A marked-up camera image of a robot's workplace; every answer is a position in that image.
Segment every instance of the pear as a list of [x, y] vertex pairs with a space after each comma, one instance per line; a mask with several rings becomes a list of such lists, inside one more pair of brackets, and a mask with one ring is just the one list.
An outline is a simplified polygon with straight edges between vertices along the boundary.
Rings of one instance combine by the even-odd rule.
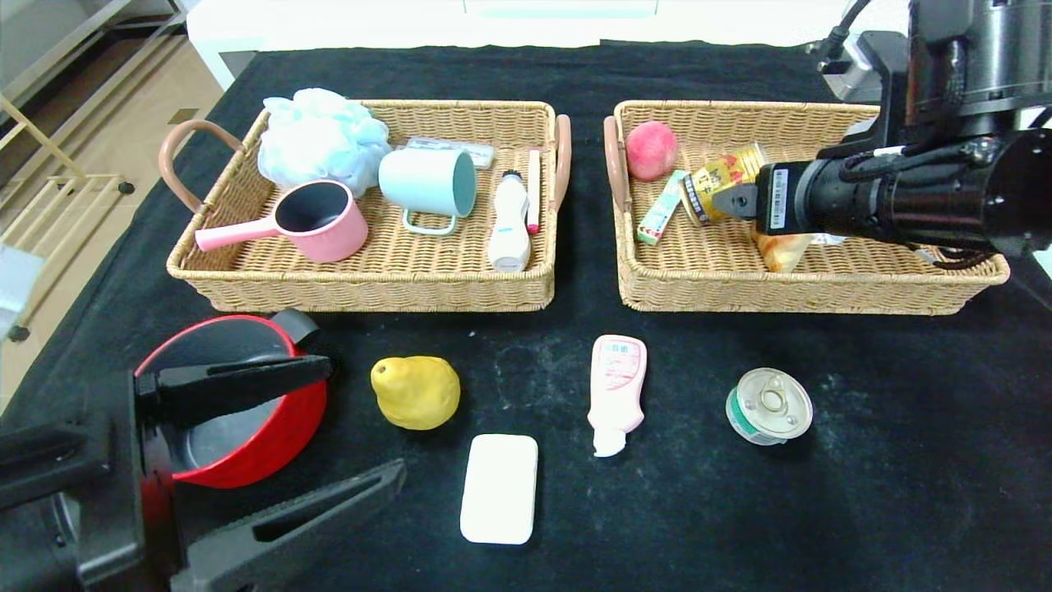
[[380, 412], [406, 430], [438, 428], [460, 404], [460, 379], [442, 359], [384, 359], [372, 367], [369, 380]]

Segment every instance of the pink marker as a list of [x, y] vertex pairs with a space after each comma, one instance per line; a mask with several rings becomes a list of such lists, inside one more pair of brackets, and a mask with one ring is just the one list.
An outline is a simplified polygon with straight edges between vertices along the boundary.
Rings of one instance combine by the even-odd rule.
[[529, 193], [529, 208], [526, 210], [526, 231], [541, 231], [541, 150], [529, 150], [529, 168], [526, 170], [526, 191]]

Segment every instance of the basket handle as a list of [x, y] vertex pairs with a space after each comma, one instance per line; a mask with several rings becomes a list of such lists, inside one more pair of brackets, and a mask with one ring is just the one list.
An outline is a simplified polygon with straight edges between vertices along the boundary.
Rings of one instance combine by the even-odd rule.
[[618, 209], [628, 209], [628, 186], [625, 183], [625, 164], [622, 159], [621, 142], [618, 141], [618, 122], [612, 115], [603, 120], [603, 146], [606, 150], [606, 173], [610, 178], [610, 189]]
[[570, 159], [573, 155], [568, 115], [555, 118], [555, 132], [559, 136], [555, 146], [555, 193], [551, 199], [551, 207], [554, 211], [559, 211], [563, 199], [566, 198], [566, 189], [570, 185]]
[[157, 167], [161, 171], [161, 178], [164, 179], [164, 184], [168, 185], [171, 192], [176, 193], [190, 211], [197, 213], [201, 209], [201, 200], [197, 198], [196, 195], [190, 192], [190, 189], [186, 188], [186, 185], [179, 180], [176, 176], [176, 167], [174, 159], [176, 157], [176, 149], [179, 144], [183, 143], [186, 136], [189, 136], [196, 129], [206, 129], [215, 134], [223, 143], [230, 146], [235, 150], [244, 150], [245, 144], [241, 143], [241, 140], [235, 138], [229, 131], [223, 129], [219, 125], [216, 125], [211, 121], [205, 121], [204, 119], [190, 119], [183, 121], [179, 125], [176, 125], [168, 131], [168, 135], [164, 137], [164, 141], [161, 142], [161, 149], [157, 154]]

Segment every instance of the white bottle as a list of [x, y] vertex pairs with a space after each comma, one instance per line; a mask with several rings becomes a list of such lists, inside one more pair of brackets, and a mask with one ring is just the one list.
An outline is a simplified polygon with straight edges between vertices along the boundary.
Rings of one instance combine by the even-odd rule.
[[489, 263], [499, 271], [513, 272], [526, 268], [529, 262], [529, 233], [526, 232], [526, 208], [529, 198], [523, 178], [514, 170], [505, 170], [497, 185], [493, 209], [497, 223], [489, 237]]
[[591, 410], [595, 456], [625, 448], [625, 434], [643, 423], [640, 391], [647, 372], [647, 347], [633, 338], [604, 335], [592, 347]]

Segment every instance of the black tablecloth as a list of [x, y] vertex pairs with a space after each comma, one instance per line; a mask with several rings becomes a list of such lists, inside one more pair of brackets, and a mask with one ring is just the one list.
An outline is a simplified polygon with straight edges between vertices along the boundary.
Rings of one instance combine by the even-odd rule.
[[[573, 121], [555, 300], [533, 314], [323, 314], [343, 379], [318, 434], [256, 486], [180, 486], [189, 539], [394, 457], [397, 502], [331, 548], [301, 589], [1052, 589], [1052, 285], [1033, 261], [946, 319], [641, 314], [618, 295], [601, 122], [624, 99], [832, 100], [800, 48], [604, 44], [579, 49], [323, 49], [261, 54], [209, 119], [243, 136], [268, 96], [530, 99]], [[177, 170], [200, 195], [229, 158], [193, 138]], [[164, 260], [189, 219], [156, 186], [52, 339], [4, 426], [77, 405], [89, 377], [134, 367], [216, 313]], [[588, 371], [604, 333], [642, 339], [642, 427], [591, 456]], [[464, 387], [450, 424], [409, 433], [377, 409], [379, 359], [447, 359]], [[811, 430], [760, 448], [724, 402], [752, 368], [785, 370], [814, 402]], [[473, 435], [540, 445], [523, 547], [459, 532]]]

